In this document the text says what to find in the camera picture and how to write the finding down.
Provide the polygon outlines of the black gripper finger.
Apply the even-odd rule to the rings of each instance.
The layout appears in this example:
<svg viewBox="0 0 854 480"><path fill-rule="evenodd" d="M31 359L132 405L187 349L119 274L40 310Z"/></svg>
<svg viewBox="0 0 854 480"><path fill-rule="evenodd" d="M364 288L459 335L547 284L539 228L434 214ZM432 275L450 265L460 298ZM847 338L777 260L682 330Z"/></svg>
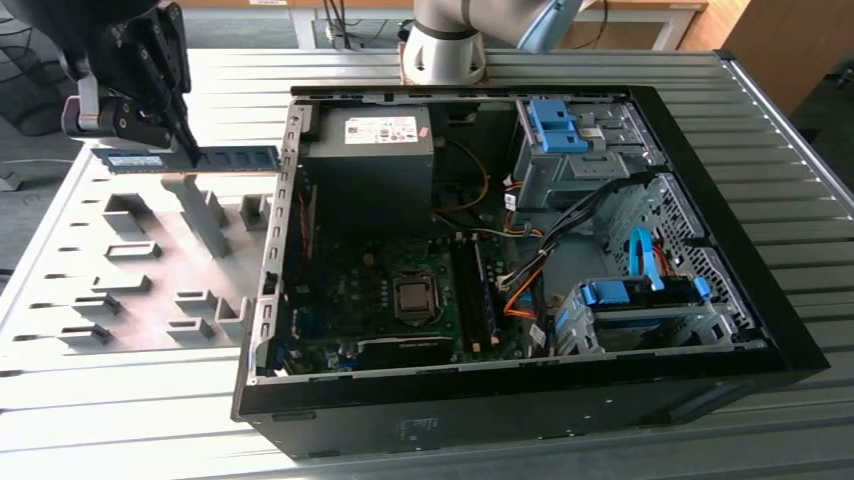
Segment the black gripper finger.
<svg viewBox="0 0 854 480"><path fill-rule="evenodd" d="M184 15L175 1L160 1L149 12L147 50L155 77L171 95L191 91Z"/></svg>
<svg viewBox="0 0 854 480"><path fill-rule="evenodd" d="M104 88L89 76L64 105L61 125L76 140L96 140L111 169L192 169L201 150L187 126L183 96L171 95L155 77L147 43L116 43L121 65L133 68L135 94Z"/></svg>

